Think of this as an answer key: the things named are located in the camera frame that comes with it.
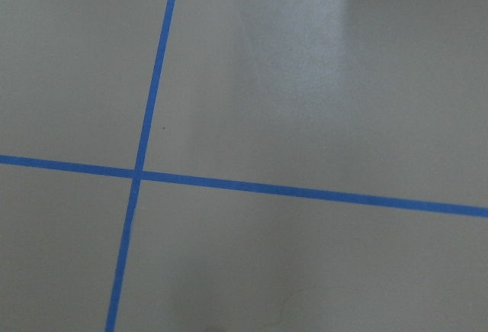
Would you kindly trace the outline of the blue tape strip lengthwise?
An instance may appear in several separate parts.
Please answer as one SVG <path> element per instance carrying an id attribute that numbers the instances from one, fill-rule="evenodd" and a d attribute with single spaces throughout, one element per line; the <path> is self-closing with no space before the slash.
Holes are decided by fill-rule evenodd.
<path id="1" fill-rule="evenodd" d="M 156 99 L 159 91 L 159 82 L 164 66 L 165 50 L 168 43 L 174 7 L 175 0 L 166 0 L 165 12 L 162 19 L 162 26 L 159 34 L 159 41 L 156 49 L 155 61 L 146 100 L 146 107 L 144 109 L 140 138 L 137 145 L 136 159 L 133 166 L 133 175 L 130 177 L 130 191 L 128 195 L 127 208 L 124 216 L 124 224 L 122 227 L 118 247 L 117 262 L 114 270 L 114 279 L 111 289 L 111 297 L 104 326 L 104 329 L 106 331 L 114 331 L 117 323 L 117 314 L 124 283 L 127 257 L 130 248 L 133 219 L 136 213 L 136 207 L 140 194 L 140 185 L 143 177 L 146 153 L 149 144 L 149 137 L 156 106 Z"/>

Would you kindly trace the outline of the blue tape strip crosswise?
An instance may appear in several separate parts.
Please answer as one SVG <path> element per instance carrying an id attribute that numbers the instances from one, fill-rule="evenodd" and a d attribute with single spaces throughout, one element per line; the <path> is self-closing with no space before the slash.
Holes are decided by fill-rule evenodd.
<path id="1" fill-rule="evenodd" d="M 167 172 L 152 172 L 109 166 L 96 166 L 56 160 L 42 160 L 22 156 L 1 156 L 1 163 L 10 166 L 49 169 L 61 172 L 77 172 L 96 176 L 107 176 L 137 181 L 161 182 L 178 185 L 191 185 L 212 189 L 225 189 L 239 192 L 252 192 L 267 195 L 281 195 L 294 198 L 309 198 L 323 201 L 344 202 L 356 205 L 369 205 L 383 208 L 398 208 L 412 211 L 455 214 L 476 218 L 486 218 L 487 208 L 471 205 L 457 205 L 435 201 L 420 201 L 404 198 L 391 198 L 376 195 L 362 195 L 347 192 L 334 192 L 301 187 L 269 185 L 257 182 L 244 182 L 215 179 L 200 176 L 186 176 Z"/>

